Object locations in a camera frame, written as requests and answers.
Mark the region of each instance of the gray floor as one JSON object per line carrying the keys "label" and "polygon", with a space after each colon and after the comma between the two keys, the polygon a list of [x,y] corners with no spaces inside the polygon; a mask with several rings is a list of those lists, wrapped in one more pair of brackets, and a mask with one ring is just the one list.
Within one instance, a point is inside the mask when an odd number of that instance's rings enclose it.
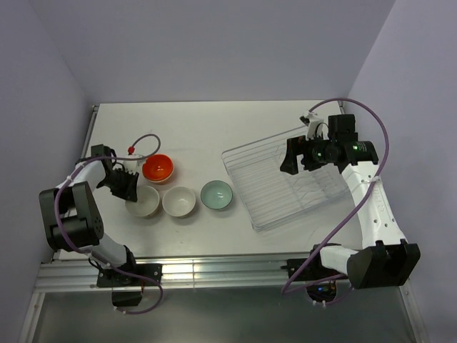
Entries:
{"label": "gray floor", "polygon": [[34,342],[384,343],[414,338],[397,288],[354,291],[322,309],[303,293],[282,297],[279,288],[263,287],[168,290],[158,309],[139,316],[114,312],[106,292],[48,294]]}

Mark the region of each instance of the light green bowl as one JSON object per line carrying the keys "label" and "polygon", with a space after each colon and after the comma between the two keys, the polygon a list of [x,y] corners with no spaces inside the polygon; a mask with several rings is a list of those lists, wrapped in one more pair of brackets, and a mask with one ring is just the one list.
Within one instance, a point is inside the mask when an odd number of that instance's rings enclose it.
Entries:
{"label": "light green bowl", "polygon": [[209,209],[223,209],[231,203],[233,192],[225,182],[214,180],[204,185],[200,197]]}

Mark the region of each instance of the orange bowl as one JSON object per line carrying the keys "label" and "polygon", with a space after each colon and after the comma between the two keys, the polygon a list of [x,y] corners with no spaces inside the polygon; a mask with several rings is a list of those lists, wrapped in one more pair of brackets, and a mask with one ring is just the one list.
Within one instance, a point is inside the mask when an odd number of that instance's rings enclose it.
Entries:
{"label": "orange bowl", "polygon": [[173,162],[166,155],[153,155],[143,164],[143,175],[149,181],[162,182],[168,179],[173,173]]}

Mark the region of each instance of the metal frame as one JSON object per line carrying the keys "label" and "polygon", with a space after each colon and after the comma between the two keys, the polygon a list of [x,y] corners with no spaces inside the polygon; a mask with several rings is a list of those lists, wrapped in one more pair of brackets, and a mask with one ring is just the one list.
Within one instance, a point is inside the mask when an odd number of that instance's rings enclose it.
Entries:
{"label": "metal frame", "polygon": [[[85,157],[94,129],[99,106],[91,113],[88,132],[81,157]],[[164,289],[259,287],[283,285],[288,274],[281,266],[287,259],[302,259],[308,254],[254,254],[218,257],[139,258],[137,263],[163,265],[161,284]],[[19,342],[31,343],[41,314],[46,293],[53,292],[111,292],[112,290],[139,290],[139,287],[96,288],[98,271],[86,260],[61,261],[58,253],[52,263],[42,264],[34,292],[24,320]],[[408,280],[400,287],[403,302],[417,342],[428,343],[429,338]]]}

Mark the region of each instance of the ceramic bowl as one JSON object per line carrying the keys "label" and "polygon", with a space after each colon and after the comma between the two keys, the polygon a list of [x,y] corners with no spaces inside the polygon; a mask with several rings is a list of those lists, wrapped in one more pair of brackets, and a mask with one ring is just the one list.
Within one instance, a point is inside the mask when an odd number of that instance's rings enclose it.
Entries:
{"label": "ceramic bowl", "polygon": [[153,216],[160,204],[159,193],[151,186],[138,186],[136,196],[137,202],[126,202],[127,211],[135,217]]}
{"label": "ceramic bowl", "polygon": [[172,217],[184,217],[191,213],[195,207],[194,192],[186,187],[173,187],[169,189],[162,199],[162,206],[166,213]]}
{"label": "ceramic bowl", "polygon": [[231,203],[233,192],[224,181],[214,180],[204,185],[200,197],[209,209],[224,209]]}
{"label": "ceramic bowl", "polygon": [[142,166],[143,175],[150,182],[159,184],[165,182],[173,174],[172,160],[163,154],[155,154],[146,160]]}

